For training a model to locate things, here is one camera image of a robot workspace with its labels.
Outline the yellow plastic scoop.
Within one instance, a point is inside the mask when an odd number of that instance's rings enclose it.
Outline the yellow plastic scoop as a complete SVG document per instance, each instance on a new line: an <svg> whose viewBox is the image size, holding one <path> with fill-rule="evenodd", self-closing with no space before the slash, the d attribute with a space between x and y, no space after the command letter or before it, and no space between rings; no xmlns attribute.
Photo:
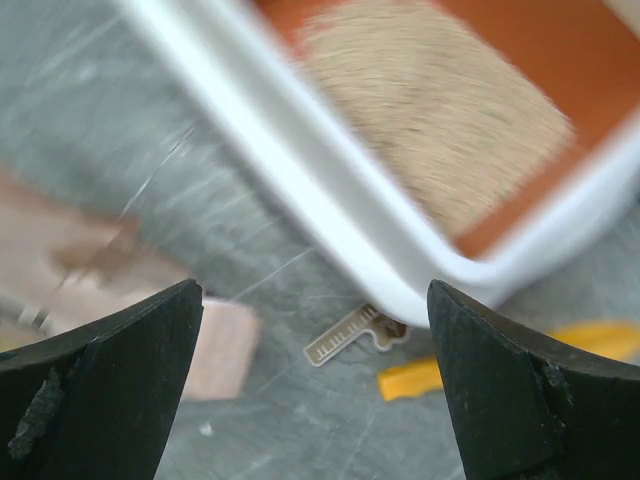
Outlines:
<svg viewBox="0 0 640 480"><path fill-rule="evenodd" d="M617 361L639 352L639 326L627 322L585 321L549 331L555 340ZM381 371L377 384L386 402L418 397L443 388L434 356Z"/></svg>

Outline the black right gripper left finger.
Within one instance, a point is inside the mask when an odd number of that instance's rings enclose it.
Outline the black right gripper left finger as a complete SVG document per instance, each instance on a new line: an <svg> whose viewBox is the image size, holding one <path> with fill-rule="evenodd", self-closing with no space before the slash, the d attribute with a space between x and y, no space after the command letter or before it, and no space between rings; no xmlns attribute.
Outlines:
<svg viewBox="0 0 640 480"><path fill-rule="evenodd" d="M115 314L2 353L2 478L153 478L202 312L202 289L187 279Z"/></svg>

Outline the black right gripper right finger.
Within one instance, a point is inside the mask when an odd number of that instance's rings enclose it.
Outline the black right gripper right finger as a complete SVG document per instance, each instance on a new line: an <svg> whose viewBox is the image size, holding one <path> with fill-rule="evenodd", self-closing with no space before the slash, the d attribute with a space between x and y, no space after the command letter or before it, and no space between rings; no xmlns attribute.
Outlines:
<svg viewBox="0 0 640 480"><path fill-rule="evenodd" d="M440 280L427 310L467 478L638 478L638 366L557 341Z"/></svg>

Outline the pink cat litter bag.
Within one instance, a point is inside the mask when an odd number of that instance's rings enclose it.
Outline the pink cat litter bag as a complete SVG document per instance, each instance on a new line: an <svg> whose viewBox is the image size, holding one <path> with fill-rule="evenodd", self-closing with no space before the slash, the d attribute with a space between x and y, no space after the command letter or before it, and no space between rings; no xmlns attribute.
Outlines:
<svg viewBox="0 0 640 480"><path fill-rule="evenodd" d="M135 220L55 202L1 174L1 348L36 343L130 307L190 272L136 238ZM260 336L245 305L202 296L183 396L240 396Z"/></svg>

